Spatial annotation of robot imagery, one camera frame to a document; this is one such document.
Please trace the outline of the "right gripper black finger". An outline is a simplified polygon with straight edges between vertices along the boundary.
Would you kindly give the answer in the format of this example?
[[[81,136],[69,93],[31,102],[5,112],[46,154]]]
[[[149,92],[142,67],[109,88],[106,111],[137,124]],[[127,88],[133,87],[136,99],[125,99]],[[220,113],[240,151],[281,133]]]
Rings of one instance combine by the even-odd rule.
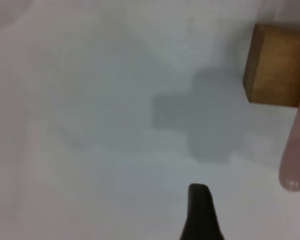
[[[188,187],[187,216],[180,240],[224,240],[208,186]]]

